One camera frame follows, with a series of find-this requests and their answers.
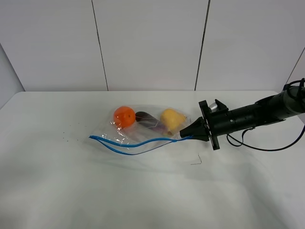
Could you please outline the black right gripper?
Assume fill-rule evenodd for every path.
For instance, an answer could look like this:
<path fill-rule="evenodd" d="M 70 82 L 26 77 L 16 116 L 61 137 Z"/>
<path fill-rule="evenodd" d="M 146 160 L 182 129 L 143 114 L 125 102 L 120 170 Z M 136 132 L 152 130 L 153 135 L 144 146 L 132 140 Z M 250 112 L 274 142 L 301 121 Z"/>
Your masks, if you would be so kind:
<path fill-rule="evenodd" d="M 220 149 L 218 136 L 236 131 L 236 109 L 229 110 L 229 108 L 220 101 L 215 101 L 216 104 L 222 106 L 220 111 L 210 111 L 206 100 L 199 103 L 203 117 L 199 117 L 191 125 L 180 131 L 181 140 L 199 140 L 204 142 L 209 142 L 211 140 L 213 150 L 218 150 Z"/>

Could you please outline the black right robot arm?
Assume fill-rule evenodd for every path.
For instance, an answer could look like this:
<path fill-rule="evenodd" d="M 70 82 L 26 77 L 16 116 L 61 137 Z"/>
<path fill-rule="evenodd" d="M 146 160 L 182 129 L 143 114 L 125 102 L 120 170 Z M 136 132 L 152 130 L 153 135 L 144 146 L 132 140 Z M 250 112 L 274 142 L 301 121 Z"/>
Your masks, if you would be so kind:
<path fill-rule="evenodd" d="M 202 116 L 180 131 L 181 138 L 191 138 L 212 143 L 213 150 L 220 148 L 218 136 L 233 132 L 253 130 L 263 125 L 284 121 L 305 112 L 305 83 L 303 80 L 286 84 L 279 94 L 263 98 L 254 104 L 229 110 L 215 100 L 209 106 L 201 101 Z"/>

